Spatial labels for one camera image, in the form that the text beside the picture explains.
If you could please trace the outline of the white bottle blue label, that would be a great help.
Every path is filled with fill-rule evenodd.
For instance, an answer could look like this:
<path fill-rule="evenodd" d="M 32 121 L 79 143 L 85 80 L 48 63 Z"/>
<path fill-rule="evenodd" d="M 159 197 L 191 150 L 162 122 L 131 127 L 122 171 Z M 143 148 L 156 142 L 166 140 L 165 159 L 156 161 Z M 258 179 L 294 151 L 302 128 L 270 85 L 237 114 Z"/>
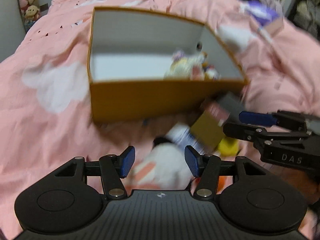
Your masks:
<path fill-rule="evenodd" d="M 186 146 L 192 146 L 201 155 L 212 153 L 202 142 L 191 134 L 190 127 L 184 123 L 176 123 L 164 136 L 182 150 Z"/>

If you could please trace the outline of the white black-eared plush dog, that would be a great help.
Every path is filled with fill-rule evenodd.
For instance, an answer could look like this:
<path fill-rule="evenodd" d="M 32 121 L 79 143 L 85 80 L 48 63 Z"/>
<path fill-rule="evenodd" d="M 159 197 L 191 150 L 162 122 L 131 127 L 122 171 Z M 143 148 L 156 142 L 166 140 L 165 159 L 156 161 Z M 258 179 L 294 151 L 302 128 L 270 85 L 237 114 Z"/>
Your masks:
<path fill-rule="evenodd" d="M 154 139 L 151 152 L 130 174 L 131 187 L 144 190 L 183 190 L 193 179 L 183 151 L 164 137 Z"/>

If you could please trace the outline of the gold olive box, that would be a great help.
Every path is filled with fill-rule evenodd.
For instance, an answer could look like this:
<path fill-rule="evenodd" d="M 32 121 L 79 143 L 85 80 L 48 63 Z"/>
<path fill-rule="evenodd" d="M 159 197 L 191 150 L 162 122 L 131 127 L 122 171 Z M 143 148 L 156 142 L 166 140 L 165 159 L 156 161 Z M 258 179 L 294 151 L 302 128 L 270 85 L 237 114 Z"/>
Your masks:
<path fill-rule="evenodd" d="M 190 127 L 190 133 L 206 147 L 214 150 L 225 137 L 222 127 L 208 112 L 204 112 Z"/>

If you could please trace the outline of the yellow tape measure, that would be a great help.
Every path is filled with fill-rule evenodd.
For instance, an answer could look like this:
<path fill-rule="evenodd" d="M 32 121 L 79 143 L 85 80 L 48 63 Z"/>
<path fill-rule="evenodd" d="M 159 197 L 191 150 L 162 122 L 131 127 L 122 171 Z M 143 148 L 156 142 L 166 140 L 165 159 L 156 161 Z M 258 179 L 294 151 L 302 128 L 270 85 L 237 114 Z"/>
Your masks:
<path fill-rule="evenodd" d="M 217 146 L 217 151 L 223 157 L 234 157 L 239 154 L 239 141 L 237 139 L 225 137 Z"/>

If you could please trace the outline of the photo card box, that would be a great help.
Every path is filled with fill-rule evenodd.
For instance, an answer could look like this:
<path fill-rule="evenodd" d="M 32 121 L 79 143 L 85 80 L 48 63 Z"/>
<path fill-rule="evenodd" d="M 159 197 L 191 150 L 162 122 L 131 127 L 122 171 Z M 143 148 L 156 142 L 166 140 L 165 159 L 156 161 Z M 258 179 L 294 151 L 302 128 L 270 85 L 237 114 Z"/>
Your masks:
<path fill-rule="evenodd" d="M 204 110 L 211 115 L 220 127 L 227 121 L 230 115 L 230 113 L 216 101 L 205 103 Z"/>

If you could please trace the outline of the blue orange tag duck plush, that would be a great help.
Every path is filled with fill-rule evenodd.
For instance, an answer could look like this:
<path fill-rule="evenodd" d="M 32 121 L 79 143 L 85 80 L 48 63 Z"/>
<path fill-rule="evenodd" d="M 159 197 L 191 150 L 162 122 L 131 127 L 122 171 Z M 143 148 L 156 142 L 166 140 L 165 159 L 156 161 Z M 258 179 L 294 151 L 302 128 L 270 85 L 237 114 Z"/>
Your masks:
<path fill-rule="evenodd" d="M 208 54 L 200 52 L 191 58 L 191 80 L 218 80 L 219 72 L 212 64 L 208 63 Z"/>

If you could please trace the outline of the crochet white bunny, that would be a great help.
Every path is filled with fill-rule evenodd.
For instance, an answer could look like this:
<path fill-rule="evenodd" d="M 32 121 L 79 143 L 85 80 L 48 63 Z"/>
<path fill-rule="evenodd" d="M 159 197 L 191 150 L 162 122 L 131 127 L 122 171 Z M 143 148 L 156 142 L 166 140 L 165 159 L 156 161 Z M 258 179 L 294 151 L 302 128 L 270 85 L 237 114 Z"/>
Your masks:
<path fill-rule="evenodd" d="M 201 66 L 200 54 L 188 56 L 182 50 L 177 50 L 172 55 L 172 64 L 164 74 L 165 78 L 190 79 L 195 66 Z"/>

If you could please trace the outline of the dark grey box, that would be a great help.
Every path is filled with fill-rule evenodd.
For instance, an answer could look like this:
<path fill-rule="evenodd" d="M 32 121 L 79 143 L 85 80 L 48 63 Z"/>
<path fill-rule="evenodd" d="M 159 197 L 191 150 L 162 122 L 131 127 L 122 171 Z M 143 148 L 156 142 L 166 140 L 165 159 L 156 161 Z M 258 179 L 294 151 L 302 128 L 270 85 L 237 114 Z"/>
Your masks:
<path fill-rule="evenodd" d="M 239 114 L 246 110 L 241 99 L 231 92 L 220 94 L 217 97 L 217 102 L 229 113 L 230 118 L 236 122 L 239 122 Z"/>

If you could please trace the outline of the pink duvet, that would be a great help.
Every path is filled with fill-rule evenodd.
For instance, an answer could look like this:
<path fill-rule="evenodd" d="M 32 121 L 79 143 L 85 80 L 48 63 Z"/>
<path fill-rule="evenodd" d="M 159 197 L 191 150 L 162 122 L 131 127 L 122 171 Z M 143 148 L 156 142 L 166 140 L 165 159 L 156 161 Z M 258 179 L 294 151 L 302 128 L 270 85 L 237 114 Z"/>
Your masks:
<path fill-rule="evenodd" d="M 235 56 L 250 79 L 244 103 L 253 112 L 284 109 L 319 115 L 319 42 L 284 21 L 266 41 L 257 24 L 239 12 L 239 0 L 53 0 L 48 15 L 1 63 L 1 232 L 15 238 L 21 227 L 16 197 L 75 156 L 89 160 L 136 148 L 136 162 L 154 137 L 192 116 L 98 127 L 91 120 L 86 70 L 93 8 L 139 7 L 206 21 L 224 37 L 245 36 Z"/>

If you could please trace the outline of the orange cardboard box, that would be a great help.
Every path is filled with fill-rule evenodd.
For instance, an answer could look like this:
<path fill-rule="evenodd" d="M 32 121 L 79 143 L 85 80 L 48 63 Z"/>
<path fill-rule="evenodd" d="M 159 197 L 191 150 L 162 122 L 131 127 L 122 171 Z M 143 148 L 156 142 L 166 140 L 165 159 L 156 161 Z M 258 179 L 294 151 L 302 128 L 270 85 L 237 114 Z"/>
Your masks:
<path fill-rule="evenodd" d="M 217 79 L 167 78 L 176 49 L 200 52 Z M 240 93 L 248 79 L 206 23 L 126 7 L 93 10 L 87 72 L 92 119 L 112 123 L 185 112 L 219 92 Z"/>

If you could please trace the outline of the purple tissue pack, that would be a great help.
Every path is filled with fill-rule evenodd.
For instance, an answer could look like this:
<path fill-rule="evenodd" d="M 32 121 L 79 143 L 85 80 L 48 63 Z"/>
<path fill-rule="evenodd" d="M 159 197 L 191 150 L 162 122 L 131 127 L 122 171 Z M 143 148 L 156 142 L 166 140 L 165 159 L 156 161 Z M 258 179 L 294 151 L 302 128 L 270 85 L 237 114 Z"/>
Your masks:
<path fill-rule="evenodd" d="M 283 15 L 258 1 L 248 1 L 240 6 L 240 11 L 251 15 L 259 24 L 259 30 L 274 36 L 284 28 Z"/>

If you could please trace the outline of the plush toy storage tube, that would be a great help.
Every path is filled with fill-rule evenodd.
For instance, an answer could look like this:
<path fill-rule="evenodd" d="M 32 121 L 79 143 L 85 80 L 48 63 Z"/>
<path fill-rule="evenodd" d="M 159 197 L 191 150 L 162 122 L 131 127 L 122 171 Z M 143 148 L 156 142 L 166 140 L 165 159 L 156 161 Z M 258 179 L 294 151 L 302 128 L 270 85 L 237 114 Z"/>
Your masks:
<path fill-rule="evenodd" d="M 18 0 L 22 22 L 27 32 L 41 17 L 39 0 Z"/>

